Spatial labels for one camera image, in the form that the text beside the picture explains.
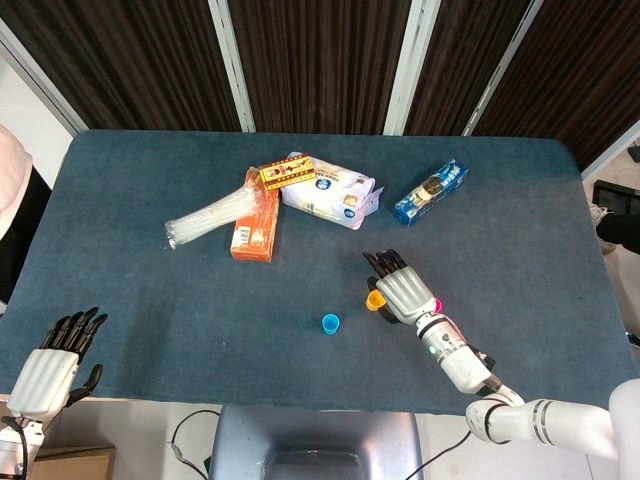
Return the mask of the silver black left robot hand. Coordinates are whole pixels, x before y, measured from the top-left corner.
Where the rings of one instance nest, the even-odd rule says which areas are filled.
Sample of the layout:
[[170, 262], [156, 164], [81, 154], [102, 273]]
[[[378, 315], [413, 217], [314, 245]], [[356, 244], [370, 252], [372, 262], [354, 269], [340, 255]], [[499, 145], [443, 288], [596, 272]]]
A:
[[73, 386], [98, 330], [108, 315], [97, 307], [64, 316], [54, 322], [44, 339], [28, 356], [7, 403], [13, 416], [46, 423], [61, 410], [93, 393], [103, 366], [95, 365], [88, 379]]

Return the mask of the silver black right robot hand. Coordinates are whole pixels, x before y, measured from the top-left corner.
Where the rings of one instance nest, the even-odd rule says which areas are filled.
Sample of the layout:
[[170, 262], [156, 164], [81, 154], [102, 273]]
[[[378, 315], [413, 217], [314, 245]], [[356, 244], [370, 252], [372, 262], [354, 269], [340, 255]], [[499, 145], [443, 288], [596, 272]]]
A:
[[369, 281], [383, 297], [387, 317], [393, 316], [392, 323], [415, 325], [424, 315], [437, 310], [434, 294], [397, 251], [388, 249], [362, 255], [375, 272]]

